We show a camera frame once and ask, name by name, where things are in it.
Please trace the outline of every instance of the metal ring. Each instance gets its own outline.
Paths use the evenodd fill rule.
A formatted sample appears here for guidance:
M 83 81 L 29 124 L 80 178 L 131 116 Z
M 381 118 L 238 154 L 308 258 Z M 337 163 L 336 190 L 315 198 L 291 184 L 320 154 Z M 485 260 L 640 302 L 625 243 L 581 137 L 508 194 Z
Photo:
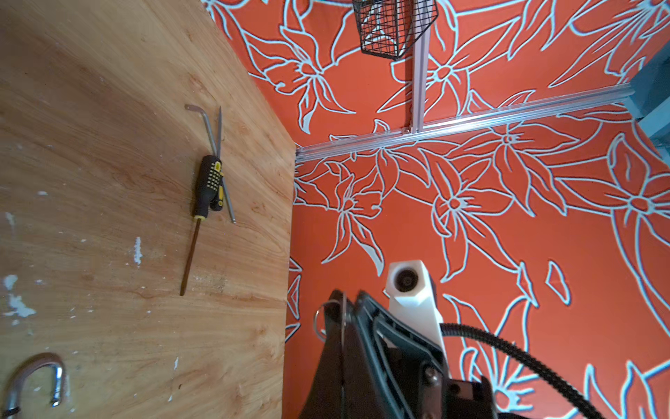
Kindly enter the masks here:
M 316 309 L 316 312 L 314 313 L 314 321 L 312 322 L 312 328 L 314 329 L 314 333 L 316 333 L 316 337 L 319 338 L 319 340 L 323 343 L 326 343 L 326 334 L 322 333 L 320 330 L 316 328 L 316 319 L 319 317 L 319 311 L 321 310 L 321 307 L 325 306 L 326 304 L 330 303 L 335 303 L 337 305 L 341 305 L 342 303 L 339 300 L 328 300 L 325 303 L 321 304 L 319 308 Z

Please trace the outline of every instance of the camera lens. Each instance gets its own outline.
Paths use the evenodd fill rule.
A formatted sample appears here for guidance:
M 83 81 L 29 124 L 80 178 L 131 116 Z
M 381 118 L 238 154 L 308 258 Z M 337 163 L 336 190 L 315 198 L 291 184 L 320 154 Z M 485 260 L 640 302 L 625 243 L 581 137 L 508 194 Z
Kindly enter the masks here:
M 395 287 L 400 292 L 412 291 L 419 282 L 419 276 L 411 269 L 403 269 L 395 276 Z

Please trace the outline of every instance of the black and yellow screwdriver handle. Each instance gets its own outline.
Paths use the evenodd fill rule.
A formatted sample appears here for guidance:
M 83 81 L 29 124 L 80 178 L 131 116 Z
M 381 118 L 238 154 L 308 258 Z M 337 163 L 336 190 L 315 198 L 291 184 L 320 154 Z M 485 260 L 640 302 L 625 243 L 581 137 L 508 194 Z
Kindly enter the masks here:
M 233 224 L 235 224 L 235 213 L 232 211 L 232 204 L 230 203 L 228 188 L 226 188 L 226 179 L 223 177 L 223 172 L 221 172 L 221 183 L 218 186 L 218 194 L 216 198 L 210 202 L 210 208 L 213 211 L 221 211 L 223 209 L 224 198 L 226 199 L 226 204 L 228 205 L 228 214 L 230 214 L 230 220 Z
M 221 160 L 216 156 L 204 156 L 200 163 L 193 217 L 196 219 L 207 218 L 209 208 L 214 211 L 221 211 L 223 208 Z

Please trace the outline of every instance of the black cable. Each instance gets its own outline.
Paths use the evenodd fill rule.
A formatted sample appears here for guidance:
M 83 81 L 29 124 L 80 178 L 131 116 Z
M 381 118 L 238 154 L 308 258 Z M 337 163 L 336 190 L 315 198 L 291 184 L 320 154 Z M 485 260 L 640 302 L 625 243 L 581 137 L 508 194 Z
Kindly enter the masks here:
M 548 366 L 533 358 L 528 352 L 512 345 L 508 341 L 497 337 L 496 335 L 478 329 L 476 327 L 466 326 L 458 323 L 441 323 L 440 330 L 442 336 L 457 336 L 474 339 L 487 345 L 499 349 L 503 353 L 516 359 L 532 372 L 536 373 L 541 379 L 545 380 L 554 387 L 563 397 L 565 397 L 573 406 L 575 406 L 587 419 L 604 419 L 603 415 L 577 391 L 570 383 L 562 379 L 560 375 L 553 372 Z

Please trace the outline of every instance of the orange wallpaper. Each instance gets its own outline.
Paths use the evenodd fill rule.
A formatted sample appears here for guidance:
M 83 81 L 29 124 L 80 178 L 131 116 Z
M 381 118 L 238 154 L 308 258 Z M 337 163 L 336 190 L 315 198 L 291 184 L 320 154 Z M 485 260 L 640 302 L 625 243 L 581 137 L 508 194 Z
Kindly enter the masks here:
M 298 145 L 409 124 L 411 58 L 359 51 L 348 0 L 202 0 Z M 630 80 L 670 39 L 668 0 L 438 0 L 426 121 Z M 606 417 L 670 418 L 670 170 L 619 105 L 297 167 L 283 413 L 297 417 L 333 288 L 382 303 L 422 259 L 445 321 L 514 341 Z M 572 419 L 532 373 L 447 340 L 503 411 Z
M 360 53 L 348 0 L 202 0 L 298 145 L 409 124 L 411 59 Z M 628 81 L 668 0 L 438 0 L 426 121 Z
M 301 164 L 291 240 L 284 418 L 318 364 L 317 307 L 333 288 L 384 304 L 408 259 L 446 322 L 516 342 L 607 418 L 670 417 L 670 169 L 620 105 Z M 502 353 L 446 345 L 501 410 L 577 416 Z

